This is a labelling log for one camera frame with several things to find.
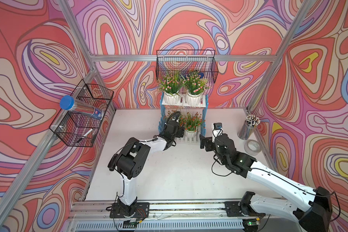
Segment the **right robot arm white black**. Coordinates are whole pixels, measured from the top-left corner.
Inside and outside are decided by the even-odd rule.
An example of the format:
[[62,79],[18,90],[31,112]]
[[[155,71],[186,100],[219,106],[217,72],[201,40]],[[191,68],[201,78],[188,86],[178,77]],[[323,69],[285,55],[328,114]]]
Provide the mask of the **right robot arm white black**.
[[297,222],[307,232],[326,232],[332,221],[331,196],[324,187],[312,188],[295,182],[262,164],[253,156],[236,149],[227,134],[212,137],[200,136],[200,148],[214,152],[215,162],[231,174],[260,183],[284,199],[265,198],[246,192],[243,200],[246,209],[266,213]]

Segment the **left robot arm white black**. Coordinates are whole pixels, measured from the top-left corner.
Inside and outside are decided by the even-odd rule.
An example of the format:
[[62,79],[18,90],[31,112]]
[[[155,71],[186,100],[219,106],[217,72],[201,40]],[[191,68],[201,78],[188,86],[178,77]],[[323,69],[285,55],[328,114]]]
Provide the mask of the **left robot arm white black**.
[[151,140],[130,138],[126,145],[108,163],[108,169],[121,176],[122,193],[117,194],[110,210],[110,218],[139,218],[149,216],[149,203],[139,203],[136,193],[136,178],[142,172],[151,153],[165,151],[175,146],[175,139],[181,135],[180,124],[176,120],[165,123],[163,131]]

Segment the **red flower potted plant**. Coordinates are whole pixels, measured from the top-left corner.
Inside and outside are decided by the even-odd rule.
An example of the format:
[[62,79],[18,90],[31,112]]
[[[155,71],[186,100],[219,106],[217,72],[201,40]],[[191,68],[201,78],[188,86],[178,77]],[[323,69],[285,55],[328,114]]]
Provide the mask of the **red flower potted plant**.
[[196,139],[196,136],[200,134],[201,126],[204,122],[203,115],[198,112],[187,112],[183,116],[184,136],[189,140]]
[[181,111],[178,110],[168,110],[164,117],[164,122],[168,123],[170,121],[178,122],[180,126],[183,125],[184,116]]

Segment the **pink flower potted plant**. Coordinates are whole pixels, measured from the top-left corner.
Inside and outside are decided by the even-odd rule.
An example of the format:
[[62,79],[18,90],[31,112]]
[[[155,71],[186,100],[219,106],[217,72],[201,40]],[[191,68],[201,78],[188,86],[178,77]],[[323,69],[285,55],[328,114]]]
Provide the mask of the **pink flower potted plant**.
[[180,103],[180,90],[184,86],[183,75],[179,71],[170,71],[162,78],[158,79],[161,92],[164,93],[163,99],[166,103],[173,105]]
[[204,77],[198,79],[195,77],[198,70],[189,71],[184,77],[184,88],[186,89],[186,103],[189,106],[197,106],[201,103],[204,93],[210,88],[208,80]]

